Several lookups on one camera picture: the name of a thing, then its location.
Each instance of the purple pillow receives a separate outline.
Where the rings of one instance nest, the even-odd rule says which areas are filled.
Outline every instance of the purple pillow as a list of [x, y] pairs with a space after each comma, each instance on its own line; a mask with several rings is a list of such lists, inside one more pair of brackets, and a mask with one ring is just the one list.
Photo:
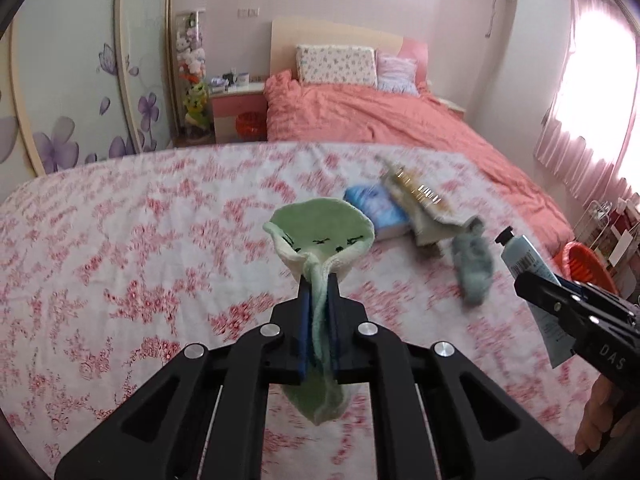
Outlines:
[[378, 52], [376, 67], [378, 70], [378, 90], [394, 94], [419, 95], [415, 87], [415, 72], [418, 61], [405, 59]]

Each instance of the white and red floral fabric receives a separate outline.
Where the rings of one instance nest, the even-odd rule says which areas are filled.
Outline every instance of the white and red floral fabric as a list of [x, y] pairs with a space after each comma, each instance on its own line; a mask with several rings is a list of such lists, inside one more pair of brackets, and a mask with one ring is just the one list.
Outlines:
[[[362, 144], [244, 144], [128, 156], [24, 184], [0, 205], [0, 408], [40, 466], [108, 416], [187, 343], [229, 344], [295, 297], [262, 224], [272, 211], [341, 197], [383, 171], [376, 154], [428, 174], [494, 237], [524, 219], [462, 155]], [[427, 258], [376, 243], [341, 285], [406, 341], [451, 341], [570, 446], [594, 370], [551, 370], [513, 280], [496, 259], [484, 305], [460, 301], [449, 245]], [[375, 476], [369, 396], [314, 427], [272, 386], [263, 477]]]

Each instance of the human hand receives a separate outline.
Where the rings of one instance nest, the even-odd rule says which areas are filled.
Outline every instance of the human hand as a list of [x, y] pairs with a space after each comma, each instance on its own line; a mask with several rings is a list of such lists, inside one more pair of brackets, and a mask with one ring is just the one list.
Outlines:
[[[600, 449], [602, 434], [609, 431], [613, 421], [613, 409], [617, 405], [622, 391], [601, 375], [593, 383], [591, 398], [584, 407], [580, 428], [575, 435], [575, 453], [582, 455], [588, 449]], [[640, 420], [640, 406], [623, 416], [611, 430], [612, 438], [625, 433], [636, 421]]]

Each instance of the blue tissue package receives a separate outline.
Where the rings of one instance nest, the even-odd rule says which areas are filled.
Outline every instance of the blue tissue package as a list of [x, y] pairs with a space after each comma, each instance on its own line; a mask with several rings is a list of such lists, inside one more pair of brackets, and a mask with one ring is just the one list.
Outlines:
[[382, 184], [347, 188], [344, 200], [371, 220], [376, 230], [376, 240], [402, 236], [411, 229], [409, 217]]

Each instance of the silver screw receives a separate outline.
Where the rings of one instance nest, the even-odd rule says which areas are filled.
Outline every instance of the silver screw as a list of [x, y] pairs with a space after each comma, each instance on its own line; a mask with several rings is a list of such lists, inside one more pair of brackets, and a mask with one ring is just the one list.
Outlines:
[[198, 343], [193, 343], [184, 349], [184, 356], [187, 359], [199, 359], [204, 355], [204, 346]]
[[456, 351], [456, 349], [453, 348], [453, 345], [446, 341], [440, 341], [439, 343], [436, 343], [436, 346], [434, 346], [433, 349], [440, 357], [452, 356]]
[[360, 323], [358, 325], [358, 332], [362, 335], [376, 335], [378, 333], [378, 327], [367, 321], [366, 323]]
[[267, 323], [260, 327], [260, 333], [265, 337], [276, 337], [280, 333], [280, 327], [275, 323]]

